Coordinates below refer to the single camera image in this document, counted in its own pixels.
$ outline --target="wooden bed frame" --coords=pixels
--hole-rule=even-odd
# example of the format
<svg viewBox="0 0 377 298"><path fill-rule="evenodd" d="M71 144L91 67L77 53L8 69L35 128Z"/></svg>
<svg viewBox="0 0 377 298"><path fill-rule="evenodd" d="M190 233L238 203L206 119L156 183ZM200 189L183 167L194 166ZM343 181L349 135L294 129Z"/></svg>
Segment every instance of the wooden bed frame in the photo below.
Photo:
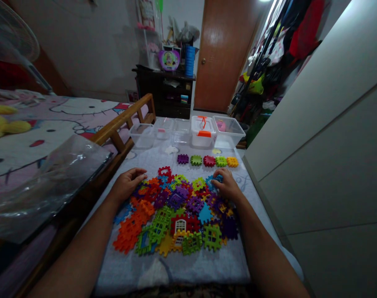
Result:
<svg viewBox="0 0 377 298"><path fill-rule="evenodd" d="M143 117L141 107L145 104L148 105L149 112L147 113L146 117ZM89 183L82 191L80 191L77 196L75 196L74 199L54 217L54 219L52 219L50 224L53 224L58 228L57 233L53 238L52 243L46 250L44 256L41 258L40 262L37 264L31 274L27 277L15 297L27 296L33 286L60 256L64 249L66 249L68 244L78 232L89 212L92 210L111 178L115 175L126 155L134 145L131 138L129 138L126 143L123 143L118 134L118 129L125 123L130 129L133 126L132 116L136 113L140 123L155 122L156 116L152 94L146 94L125 112L118 115L111 122L105 125L90 139L92 142L100 146L102 146L108 139L111 139L118 153L114 156L106 168L96 177L96 179ZM34 233L34 235L32 235L26 241L26 243L29 244L30 240L34 239L39 233L40 231ZM0 250L2 249L2 245L3 241L0 240Z"/></svg>

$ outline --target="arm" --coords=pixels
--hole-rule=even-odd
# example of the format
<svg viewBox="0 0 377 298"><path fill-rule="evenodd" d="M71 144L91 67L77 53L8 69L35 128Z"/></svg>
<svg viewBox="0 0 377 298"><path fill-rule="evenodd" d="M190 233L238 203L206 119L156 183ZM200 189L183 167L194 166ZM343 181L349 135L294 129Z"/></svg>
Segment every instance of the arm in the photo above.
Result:
<svg viewBox="0 0 377 298"><path fill-rule="evenodd" d="M250 276L260 292L265 297L309 297L293 267L239 189L232 173L222 168L213 177L219 174L223 176L223 183L212 182L222 197L230 199L237 207Z"/></svg>
<svg viewBox="0 0 377 298"><path fill-rule="evenodd" d="M133 168L121 174L90 220L35 285L29 297L89 297L103 262L119 206L147 176Z"/></svg>

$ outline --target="white wardrobe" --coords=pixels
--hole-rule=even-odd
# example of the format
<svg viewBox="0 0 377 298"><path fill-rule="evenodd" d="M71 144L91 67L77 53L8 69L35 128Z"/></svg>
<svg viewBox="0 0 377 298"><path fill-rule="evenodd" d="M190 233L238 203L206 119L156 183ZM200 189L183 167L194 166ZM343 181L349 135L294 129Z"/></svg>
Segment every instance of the white wardrobe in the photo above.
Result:
<svg viewBox="0 0 377 298"><path fill-rule="evenodd" d="M377 297L377 0L352 0L244 162L317 297Z"/></svg>

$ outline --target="dark wooden cabinet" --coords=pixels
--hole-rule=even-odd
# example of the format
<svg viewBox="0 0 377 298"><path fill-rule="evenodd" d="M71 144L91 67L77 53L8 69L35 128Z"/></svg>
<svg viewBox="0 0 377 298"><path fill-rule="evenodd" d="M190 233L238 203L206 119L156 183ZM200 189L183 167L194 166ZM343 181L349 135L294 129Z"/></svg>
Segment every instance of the dark wooden cabinet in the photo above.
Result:
<svg viewBox="0 0 377 298"><path fill-rule="evenodd" d="M134 68L136 72L137 90L139 97L151 93L154 98L155 113L160 117L190 118L192 100L192 82L194 77L187 77L179 72L160 72ZM179 83L176 88L165 85L165 80ZM187 103L181 102L181 95L188 96Z"/></svg>

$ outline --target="hand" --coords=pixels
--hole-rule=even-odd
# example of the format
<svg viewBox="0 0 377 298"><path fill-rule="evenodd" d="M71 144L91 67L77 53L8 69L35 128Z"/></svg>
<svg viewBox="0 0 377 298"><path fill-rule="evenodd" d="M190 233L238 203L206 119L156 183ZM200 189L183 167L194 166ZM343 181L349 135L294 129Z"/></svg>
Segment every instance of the hand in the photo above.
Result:
<svg viewBox="0 0 377 298"><path fill-rule="evenodd" d="M145 169L133 168L120 174L107 197L122 204L130 197L140 182L147 178L145 172L147 172Z"/></svg>
<svg viewBox="0 0 377 298"><path fill-rule="evenodd" d="M212 183L220 190L220 194L224 199L229 199L233 203L237 203L239 200L245 198L230 170L226 168L218 169L214 172L213 178L217 175L223 176L223 183L217 180L212 180Z"/></svg>

